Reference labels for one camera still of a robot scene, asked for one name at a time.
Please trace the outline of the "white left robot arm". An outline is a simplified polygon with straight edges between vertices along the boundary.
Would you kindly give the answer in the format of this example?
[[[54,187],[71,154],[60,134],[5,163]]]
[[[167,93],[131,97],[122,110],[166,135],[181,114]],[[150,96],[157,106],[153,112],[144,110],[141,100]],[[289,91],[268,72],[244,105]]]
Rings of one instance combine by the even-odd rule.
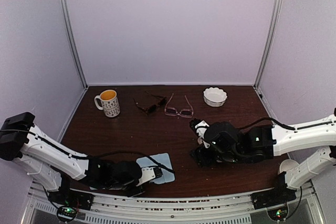
[[[6,118],[1,126],[1,159],[26,162],[26,170],[37,174],[47,166],[97,190],[125,190],[132,197],[154,178],[154,170],[135,161],[111,162],[75,152],[48,137],[25,112]]]

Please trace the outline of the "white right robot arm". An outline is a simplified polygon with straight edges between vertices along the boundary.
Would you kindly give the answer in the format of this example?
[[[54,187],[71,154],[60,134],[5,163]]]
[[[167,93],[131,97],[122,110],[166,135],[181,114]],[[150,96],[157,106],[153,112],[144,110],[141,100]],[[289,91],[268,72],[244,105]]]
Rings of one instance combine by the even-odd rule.
[[[279,204],[302,184],[319,175],[329,165],[335,165],[335,114],[325,118],[285,125],[270,118],[272,125],[260,125],[261,118],[236,128],[229,122],[207,124],[192,119],[190,128],[201,140],[191,151],[198,166],[213,163],[253,164],[293,151],[316,147],[305,161],[280,172],[279,185],[269,192],[272,203]]]

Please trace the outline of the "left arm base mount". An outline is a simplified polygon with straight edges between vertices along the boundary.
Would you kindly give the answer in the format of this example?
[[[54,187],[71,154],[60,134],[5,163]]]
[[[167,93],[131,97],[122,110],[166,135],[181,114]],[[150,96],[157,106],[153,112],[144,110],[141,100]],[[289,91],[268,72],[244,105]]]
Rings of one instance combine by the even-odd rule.
[[[49,202],[56,208],[56,217],[64,223],[74,221],[79,210],[90,210],[94,195],[70,190],[68,194],[48,192]]]

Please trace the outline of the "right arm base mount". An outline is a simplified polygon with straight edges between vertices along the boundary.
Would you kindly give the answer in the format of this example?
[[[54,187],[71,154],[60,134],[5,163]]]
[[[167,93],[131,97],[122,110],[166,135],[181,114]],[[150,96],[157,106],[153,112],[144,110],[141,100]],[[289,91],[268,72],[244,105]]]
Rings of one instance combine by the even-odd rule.
[[[296,191],[291,189],[270,189],[251,194],[254,209],[266,209],[272,221],[285,221],[289,216],[288,202],[295,200]]]

